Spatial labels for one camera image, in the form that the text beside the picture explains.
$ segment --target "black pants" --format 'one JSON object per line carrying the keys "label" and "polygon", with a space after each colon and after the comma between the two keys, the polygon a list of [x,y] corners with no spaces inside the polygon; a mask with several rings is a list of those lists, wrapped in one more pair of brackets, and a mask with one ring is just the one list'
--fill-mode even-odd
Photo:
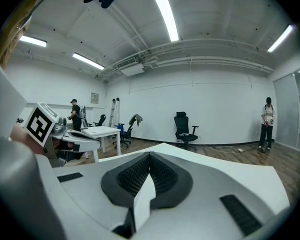
{"label": "black pants", "polygon": [[72,123],[73,129],[75,131],[81,132],[81,123],[82,123],[81,120],[80,120],[80,122],[73,122]]}
{"label": "black pants", "polygon": [[260,135],[259,146],[263,147],[266,140],[266,142],[268,142],[267,147],[271,149],[273,128],[274,127],[271,125],[266,127],[264,124],[261,124],[261,135]]}

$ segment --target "white cable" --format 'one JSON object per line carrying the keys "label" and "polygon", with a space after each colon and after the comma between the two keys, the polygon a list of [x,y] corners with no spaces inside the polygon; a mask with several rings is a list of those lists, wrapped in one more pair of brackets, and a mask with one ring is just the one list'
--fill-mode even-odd
{"label": "white cable", "polygon": [[202,144],[202,145],[204,145],[205,147],[207,147],[207,148],[209,148],[209,149],[212,149],[212,150],[215,150],[215,151],[217,151],[217,152],[220,152],[220,153],[227,153],[227,154],[241,154],[241,153],[244,152],[244,151],[242,151],[242,152],[236,153],[236,152],[219,151],[219,150],[214,149],[214,148],[212,148],[212,147],[206,146],[205,144],[202,143],[201,136],[199,136],[199,138],[200,138],[200,141],[201,141],[201,144]]}

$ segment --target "black t-shirt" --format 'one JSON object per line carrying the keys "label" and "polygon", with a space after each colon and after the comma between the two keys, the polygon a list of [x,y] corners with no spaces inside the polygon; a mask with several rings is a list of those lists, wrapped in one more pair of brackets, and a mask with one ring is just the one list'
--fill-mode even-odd
{"label": "black t-shirt", "polygon": [[79,107],[77,104],[75,104],[75,105],[72,106],[71,113],[72,113],[72,111],[74,111],[74,110],[75,110],[75,116],[72,118],[72,122],[73,122],[74,124],[79,124],[79,123],[81,123],[81,119],[80,119],[80,117],[78,116],[78,115],[80,114],[80,107]]}

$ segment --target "office chair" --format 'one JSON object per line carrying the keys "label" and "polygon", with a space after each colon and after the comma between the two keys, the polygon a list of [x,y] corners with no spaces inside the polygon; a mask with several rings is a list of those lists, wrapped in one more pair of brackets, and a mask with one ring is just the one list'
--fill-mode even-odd
{"label": "office chair", "polygon": [[[102,124],[104,123],[105,120],[106,120],[106,115],[102,114],[100,116],[99,122],[93,122],[93,123],[95,124],[96,127],[98,127],[98,126],[102,126]],[[92,127],[92,123],[88,123],[86,118],[82,120],[82,123],[83,123],[84,128]]]}
{"label": "office chair", "polygon": [[[131,144],[131,141],[125,140],[125,139],[131,138],[131,131],[133,129],[132,126],[134,125],[135,121],[137,121],[137,118],[136,117],[132,118],[129,122],[130,126],[129,126],[128,130],[120,132],[120,144],[126,145],[127,148],[129,148],[129,145],[127,143]],[[123,129],[124,125],[125,125],[124,123],[119,123],[119,125],[115,125],[115,126],[118,127],[118,129]]]}
{"label": "office chair", "polygon": [[192,126],[193,132],[192,134],[189,134],[189,118],[186,115],[186,112],[177,112],[176,116],[174,117],[174,122],[176,125],[175,136],[177,140],[182,140],[184,142],[184,145],[180,145],[180,147],[183,147],[185,150],[188,150],[189,142],[193,142],[196,139],[198,139],[198,136],[195,135],[195,131],[196,128],[198,128],[199,126]]}

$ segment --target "aluminum step ladder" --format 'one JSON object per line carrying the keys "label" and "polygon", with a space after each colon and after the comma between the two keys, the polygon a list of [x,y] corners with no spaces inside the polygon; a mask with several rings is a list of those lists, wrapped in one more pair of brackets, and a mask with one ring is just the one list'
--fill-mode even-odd
{"label": "aluminum step ladder", "polygon": [[116,125],[119,124],[119,115],[120,115],[120,99],[114,98],[112,100],[112,107],[110,112],[110,118],[109,118],[109,127],[115,128]]}

